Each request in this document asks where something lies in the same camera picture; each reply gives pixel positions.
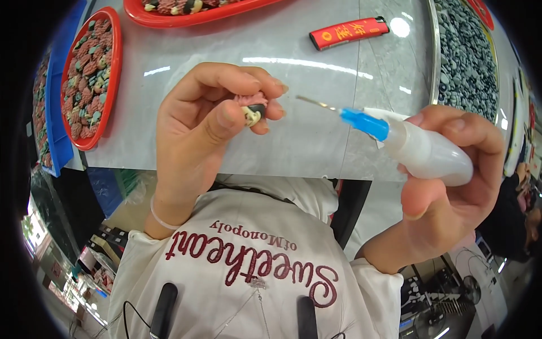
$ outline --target blue plastic tray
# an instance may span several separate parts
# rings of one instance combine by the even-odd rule
[[[62,122],[60,87],[62,86],[62,71],[68,56],[73,37],[85,6],[86,0],[79,0],[58,28],[51,45],[51,56],[47,68],[45,83],[45,122],[47,125],[47,140],[53,166],[43,167],[51,175],[60,176],[60,169],[73,158],[72,143]]]

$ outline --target white squeeze bottle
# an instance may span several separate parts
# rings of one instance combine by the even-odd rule
[[[373,109],[364,111],[370,114]],[[343,108],[340,116],[355,129],[383,142],[389,155],[417,178],[440,178],[446,186],[461,186],[472,179],[470,157],[440,133],[407,121],[386,122],[352,108]]]

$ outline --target white sweatshirt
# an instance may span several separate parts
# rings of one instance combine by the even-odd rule
[[[255,291],[252,277],[264,281],[262,303],[254,294],[242,307]],[[126,337],[122,316],[112,323],[125,300],[150,324],[168,282],[178,289],[171,339],[212,339],[221,330],[218,338],[267,338],[263,316],[272,339],[297,339],[300,296],[314,300],[320,339],[398,337],[402,276],[365,259],[349,263],[328,225],[258,193],[206,193],[168,239],[131,231],[111,294],[111,338]],[[129,306],[126,313],[130,338],[149,338]]]

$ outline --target necklace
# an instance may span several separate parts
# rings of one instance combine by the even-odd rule
[[[271,339],[271,336],[269,335],[269,328],[267,327],[266,314],[263,311],[263,301],[262,301],[263,298],[262,298],[262,294],[260,293],[260,289],[263,289],[263,290],[266,289],[266,283],[262,280],[262,278],[254,277],[250,281],[249,286],[252,287],[252,288],[255,288],[254,292],[252,292],[250,297],[248,297],[248,299],[243,303],[243,305],[241,305],[241,308],[237,312],[235,312],[235,314],[231,318],[229,318],[228,322],[226,322],[226,325],[224,325],[222,327],[220,332],[218,332],[218,334],[213,339],[218,338],[220,333],[222,333],[222,331],[225,330],[226,327],[228,327],[228,325],[231,323],[231,321],[239,314],[239,312],[241,312],[243,307],[249,302],[249,300],[252,299],[252,297],[254,297],[255,294],[258,294],[258,300],[260,301],[260,308],[262,310],[263,322],[266,325],[267,339]]]

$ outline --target clear bracelet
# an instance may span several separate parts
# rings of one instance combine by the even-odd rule
[[[176,231],[180,226],[173,226],[173,225],[170,225],[168,223],[165,223],[164,221],[162,221],[157,215],[156,213],[154,212],[154,194],[152,195],[152,198],[151,198],[151,213],[152,213],[152,216],[154,216],[154,219],[156,221],[158,221],[158,223],[162,226],[164,226],[165,228],[168,228],[168,229],[171,229],[173,231]]]

